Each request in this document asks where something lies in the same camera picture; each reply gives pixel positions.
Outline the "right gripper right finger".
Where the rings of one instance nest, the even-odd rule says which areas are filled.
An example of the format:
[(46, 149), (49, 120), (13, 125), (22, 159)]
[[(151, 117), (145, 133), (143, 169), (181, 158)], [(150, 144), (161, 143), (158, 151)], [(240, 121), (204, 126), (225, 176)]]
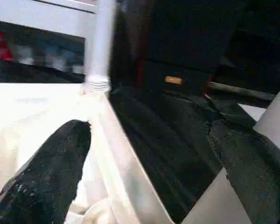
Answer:
[(280, 149), (253, 128), (228, 120), (214, 121), (207, 139), (251, 223), (280, 224)]

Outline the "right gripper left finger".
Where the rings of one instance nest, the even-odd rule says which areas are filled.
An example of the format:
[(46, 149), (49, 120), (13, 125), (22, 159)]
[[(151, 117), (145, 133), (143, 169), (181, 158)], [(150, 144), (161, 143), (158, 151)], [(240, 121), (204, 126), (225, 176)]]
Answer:
[(0, 191), (0, 224), (62, 224), (76, 198), (91, 146), (91, 125), (60, 126)]

